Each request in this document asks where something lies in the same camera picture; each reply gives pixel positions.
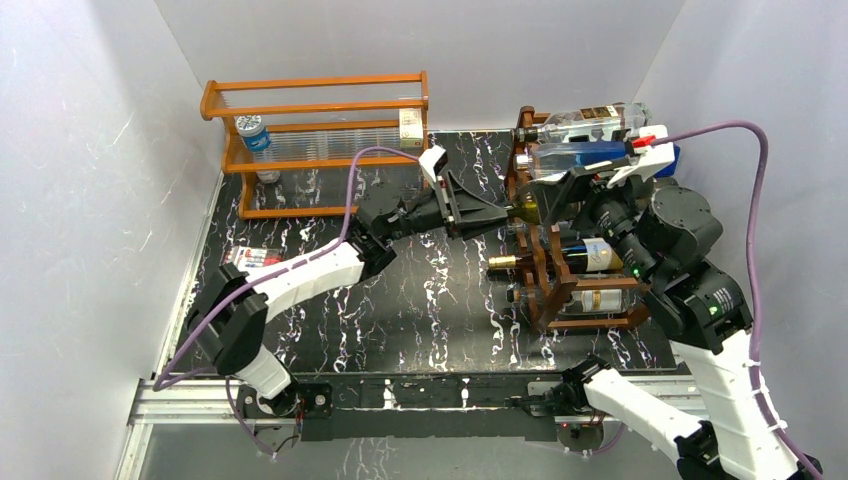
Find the blue label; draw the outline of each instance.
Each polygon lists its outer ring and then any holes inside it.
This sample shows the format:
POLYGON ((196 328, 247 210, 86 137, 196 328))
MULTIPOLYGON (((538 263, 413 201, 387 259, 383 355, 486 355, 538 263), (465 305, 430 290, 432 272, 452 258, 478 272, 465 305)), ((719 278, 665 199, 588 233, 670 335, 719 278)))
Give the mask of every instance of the blue label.
POLYGON ((271 145, 271 135, 268 134, 267 128, 263 128, 258 135, 241 138, 244 140, 244 145, 251 152, 261 152, 271 145))

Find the black marble tabletop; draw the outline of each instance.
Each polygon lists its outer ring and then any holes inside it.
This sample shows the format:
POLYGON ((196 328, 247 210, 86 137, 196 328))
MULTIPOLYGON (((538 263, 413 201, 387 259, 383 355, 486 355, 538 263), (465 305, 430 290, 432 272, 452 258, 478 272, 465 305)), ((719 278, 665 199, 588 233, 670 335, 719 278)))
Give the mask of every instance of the black marble tabletop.
MULTIPOLYGON (((448 167, 466 188, 503 201, 503 173, 511 148, 505 132, 431 135, 444 147, 448 167)), ((340 205, 346 172, 286 174, 258 188, 262 207, 340 205)), ((357 196, 377 181, 420 186, 417 167, 364 168, 357 196)), ((234 246, 282 248, 285 258, 335 238, 341 218, 244 221, 238 217, 238 176, 227 176, 215 206, 194 291, 234 246)), ((595 353, 618 369, 673 369, 660 328, 648 320, 636 330, 538 333, 526 312, 506 301, 511 278, 489 278, 486 259, 515 250, 505 229, 468 242, 432 231, 393 244, 398 258, 379 276, 323 293, 284 312, 265 329, 265 345, 295 373, 438 373, 562 370, 595 353)), ((185 371, 208 365, 194 348, 185 371)))

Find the cable clip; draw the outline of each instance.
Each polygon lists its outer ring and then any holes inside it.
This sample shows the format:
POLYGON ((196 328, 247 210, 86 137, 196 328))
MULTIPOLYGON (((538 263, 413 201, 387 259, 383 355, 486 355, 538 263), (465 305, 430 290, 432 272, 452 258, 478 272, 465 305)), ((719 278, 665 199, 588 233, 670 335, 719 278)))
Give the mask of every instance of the cable clip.
POLYGON ((763 383, 763 384, 760 385, 760 388, 758 388, 756 390, 751 390, 751 395, 752 396, 757 396, 759 394, 766 395, 768 392, 769 392, 768 387, 766 386, 765 383, 763 383))
POLYGON ((789 425, 786 422, 784 422, 783 420, 778 418, 777 423, 774 424, 774 425, 769 425, 766 430, 768 430, 769 432, 773 432, 773 431, 777 430, 778 428, 781 429, 781 430, 786 430, 786 427, 788 427, 788 426, 789 425))

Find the bottle label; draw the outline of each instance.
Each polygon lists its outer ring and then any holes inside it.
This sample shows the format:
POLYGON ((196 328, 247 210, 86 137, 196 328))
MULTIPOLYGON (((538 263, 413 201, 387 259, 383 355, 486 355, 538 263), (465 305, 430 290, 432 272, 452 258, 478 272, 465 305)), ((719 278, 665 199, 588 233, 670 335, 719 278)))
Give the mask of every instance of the bottle label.
POLYGON ((618 112, 612 105, 607 105, 605 107, 581 108, 580 113, 583 115, 584 120, 589 120, 592 118, 611 118, 618 116, 618 112))
POLYGON ((608 270, 613 258, 610 244, 602 238, 585 238, 583 243, 586 245, 586 271, 601 272, 608 270))
POLYGON ((584 290, 580 292, 580 303, 583 304, 583 312, 620 312, 621 289, 615 290, 584 290))
POLYGON ((261 152, 271 145, 271 135, 268 134, 268 129, 263 128, 259 134, 252 137, 241 137, 244 140, 244 146, 251 152, 261 152))

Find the white wall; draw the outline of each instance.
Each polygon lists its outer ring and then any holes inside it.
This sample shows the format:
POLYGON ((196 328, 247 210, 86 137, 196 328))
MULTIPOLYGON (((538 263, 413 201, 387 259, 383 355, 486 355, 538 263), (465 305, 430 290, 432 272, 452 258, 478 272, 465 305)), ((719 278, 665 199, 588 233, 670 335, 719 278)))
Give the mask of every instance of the white wall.
POLYGON ((152 0, 0 7, 0 477, 110 478, 217 179, 152 0))
MULTIPOLYGON (((675 132, 743 118, 769 134, 756 247, 763 368, 790 434, 831 478, 848 472, 846 25, 844 2, 689 0, 636 95, 675 132)), ((681 146, 682 183, 725 227, 711 258, 747 289, 756 141, 740 131, 681 146)))
POLYGON ((432 129, 633 97, 683 0, 156 0, 208 80, 427 70, 432 129))

